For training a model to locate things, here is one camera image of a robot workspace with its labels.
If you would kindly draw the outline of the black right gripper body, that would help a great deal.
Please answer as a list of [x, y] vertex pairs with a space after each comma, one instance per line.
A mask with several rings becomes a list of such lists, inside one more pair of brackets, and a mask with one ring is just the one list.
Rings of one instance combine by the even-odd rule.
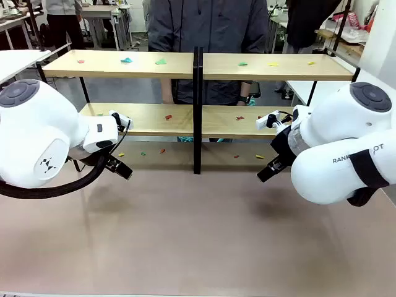
[[271, 142], [272, 148], [278, 153], [278, 156], [272, 161], [273, 167], [276, 170], [283, 170], [284, 168], [291, 166], [296, 159], [296, 155], [292, 152], [290, 145], [288, 144], [290, 131], [291, 127], [286, 127], [284, 130], [279, 132]]

